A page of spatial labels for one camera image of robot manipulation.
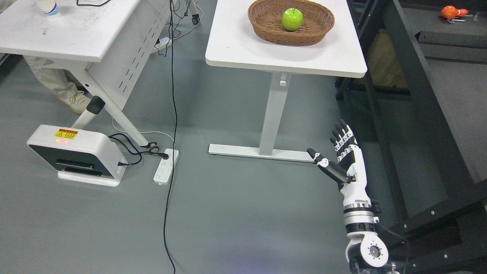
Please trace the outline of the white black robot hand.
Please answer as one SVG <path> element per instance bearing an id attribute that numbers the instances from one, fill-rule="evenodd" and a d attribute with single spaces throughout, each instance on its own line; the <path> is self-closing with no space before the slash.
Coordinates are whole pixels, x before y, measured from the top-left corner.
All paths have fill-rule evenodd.
<path id="1" fill-rule="evenodd" d="M 335 127 L 330 142 L 336 151 L 337 163 L 323 157 L 312 148 L 308 148 L 307 153 L 323 173 L 337 182 L 339 191 L 344 196 L 344 208 L 371 207 L 371 199 L 366 192 L 367 176 L 362 150 L 353 131 L 344 120 L 341 119 Z"/>

